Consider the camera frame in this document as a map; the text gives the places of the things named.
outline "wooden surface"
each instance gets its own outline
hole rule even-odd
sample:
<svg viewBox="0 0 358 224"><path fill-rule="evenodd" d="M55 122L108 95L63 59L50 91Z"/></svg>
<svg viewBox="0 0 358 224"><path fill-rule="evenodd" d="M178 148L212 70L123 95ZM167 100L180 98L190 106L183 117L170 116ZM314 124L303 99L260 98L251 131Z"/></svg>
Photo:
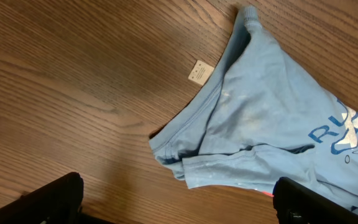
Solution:
<svg viewBox="0 0 358 224"><path fill-rule="evenodd" d="M184 182L147 136L198 92L236 7L358 110L358 0L0 0L0 207L67 172L85 212L117 223L277 223L271 198Z"/></svg>

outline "clothing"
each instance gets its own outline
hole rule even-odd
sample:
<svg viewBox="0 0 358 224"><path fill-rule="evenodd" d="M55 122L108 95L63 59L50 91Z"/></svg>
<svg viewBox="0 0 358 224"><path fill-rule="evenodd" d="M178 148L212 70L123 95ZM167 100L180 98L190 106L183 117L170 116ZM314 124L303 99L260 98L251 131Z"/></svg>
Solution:
<svg viewBox="0 0 358 224"><path fill-rule="evenodd" d="M291 59L252 6L239 11L211 78L150 146L189 188L271 193L289 177L358 207L358 112Z"/></svg>

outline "clothing tag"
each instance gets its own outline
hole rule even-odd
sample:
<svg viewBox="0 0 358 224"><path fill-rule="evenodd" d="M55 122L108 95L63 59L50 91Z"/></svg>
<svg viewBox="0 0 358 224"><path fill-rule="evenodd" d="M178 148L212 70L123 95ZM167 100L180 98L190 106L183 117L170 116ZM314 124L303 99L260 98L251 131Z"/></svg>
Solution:
<svg viewBox="0 0 358 224"><path fill-rule="evenodd" d="M208 65L205 62L197 60L196 65L190 72L189 80L203 86L213 71L214 67Z"/></svg>

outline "wooden table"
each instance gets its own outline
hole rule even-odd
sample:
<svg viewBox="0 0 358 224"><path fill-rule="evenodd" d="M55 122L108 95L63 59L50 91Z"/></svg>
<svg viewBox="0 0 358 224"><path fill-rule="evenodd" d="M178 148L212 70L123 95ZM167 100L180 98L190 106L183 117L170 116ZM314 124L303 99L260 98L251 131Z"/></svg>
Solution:
<svg viewBox="0 0 358 224"><path fill-rule="evenodd" d="M0 207L70 171L85 212L117 223L277 223L272 200L188 190L154 160L148 134L198 92L236 8L358 110L358 0L0 0Z"/></svg>

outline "folded shirt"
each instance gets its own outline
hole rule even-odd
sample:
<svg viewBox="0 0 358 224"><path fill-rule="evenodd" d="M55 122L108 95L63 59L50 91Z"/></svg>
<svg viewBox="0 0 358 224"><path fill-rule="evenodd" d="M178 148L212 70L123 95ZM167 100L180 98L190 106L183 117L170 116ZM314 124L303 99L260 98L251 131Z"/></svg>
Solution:
<svg viewBox="0 0 358 224"><path fill-rule="evenodd" d="M358 112L280 48L253 6L239 11L211 78L150 146L189 188L272 193L289 177L358 207Z"/></svg>

